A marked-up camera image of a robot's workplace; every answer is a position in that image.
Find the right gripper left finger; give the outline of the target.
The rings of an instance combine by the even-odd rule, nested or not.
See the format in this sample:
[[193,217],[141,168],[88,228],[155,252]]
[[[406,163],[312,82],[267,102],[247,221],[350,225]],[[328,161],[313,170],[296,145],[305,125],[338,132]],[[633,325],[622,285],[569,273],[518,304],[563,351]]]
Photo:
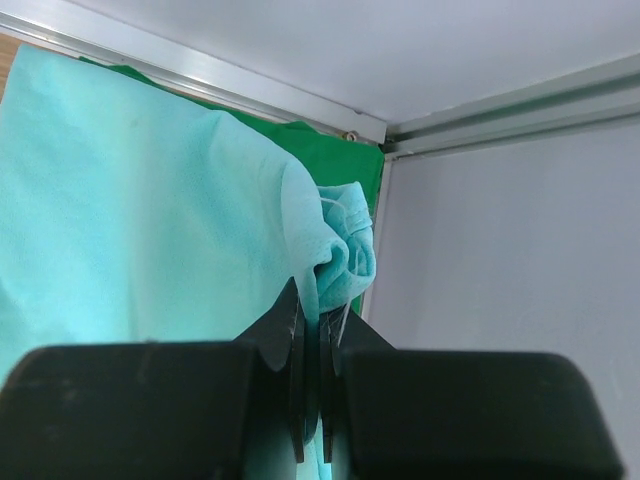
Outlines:
[[304,333],[288,282],[231,341],[41,347],[1,390],[5,479],[292,479]]

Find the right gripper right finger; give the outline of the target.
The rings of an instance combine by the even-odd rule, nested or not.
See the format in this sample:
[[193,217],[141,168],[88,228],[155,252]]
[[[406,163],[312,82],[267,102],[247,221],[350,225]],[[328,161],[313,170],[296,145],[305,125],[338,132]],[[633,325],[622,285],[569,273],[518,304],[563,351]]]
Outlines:
[[401,350],[353,312],[319,324],[335,479],[620,479],[589,382],[552,353]]

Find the teal t-shirt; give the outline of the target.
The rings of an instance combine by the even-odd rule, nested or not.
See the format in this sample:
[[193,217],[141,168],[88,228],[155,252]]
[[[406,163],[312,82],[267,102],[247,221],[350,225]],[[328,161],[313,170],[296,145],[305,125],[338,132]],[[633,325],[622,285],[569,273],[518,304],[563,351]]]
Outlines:
[[288,281],[316,326],[373,282],[360,183],[234,115],[21,46],[1,101],[1,371],[44,346],[229,340]]

